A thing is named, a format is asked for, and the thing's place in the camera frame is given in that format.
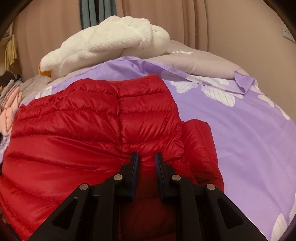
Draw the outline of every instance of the red down jacket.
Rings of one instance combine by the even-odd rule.
[[[81,183],[95,185],[141,157],[135,201],[120,208],[120,237],[175,240],[175,211],[157,193],[154,156],[175,172],[223,190],[207,123],[182,122],[156,75],[120,81],[84,79],[21,106],[0,176],[0,205],[23,240]]]

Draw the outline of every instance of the screw head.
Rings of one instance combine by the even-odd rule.
[[[116,174],[113,178],[114,178],[114,180],[119,181],[123,178],[123,176],[120,174]]]
[[[209,183],[209,184],[207,185],[207,189],[209,189],[209,190],[214,190],[215,188],[216,188],[215,185],[212,184],[212,183]]]
[[[89,186],[86,183],[84,183],[84,184],[81,184],[79,188],[80,188],[80,190],[84,191],[84,190],[88,189],[88,187]]]
[[[179,175],[172,175],[172,179],[174,181],[180,181],[181,180],[181,177]]]

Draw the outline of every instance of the stuffed duck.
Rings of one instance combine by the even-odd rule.
[[[55,80],[121,56],[152,58],[165,54],[169,41],[168,32],[147,19],[110,16],[72,35],[60,48],[45,55],[38,71]]]

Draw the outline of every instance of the yellow fringe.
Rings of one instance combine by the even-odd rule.
[[[41,71],[40,71],[40,64],[39,64],[39,66],[38,66],[38,73],[39,73],[41,76],[47,76],[47,77],[49,77],[49,78],[51,78],[51,76],[52,76],[52,71],[51,71],[51,70],[41,72]]]
[[[11,36],[11,39],[8,41],[5,49],[5,69],[9,70],[10,66],[15,62],[17,59],[17,50],[15,45],[15,36],[14,34]]]

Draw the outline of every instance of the teal curtain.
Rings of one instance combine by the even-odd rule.
[[[115,0],[80,0],[82,29],[95,26],[112,15],[116,15]]]

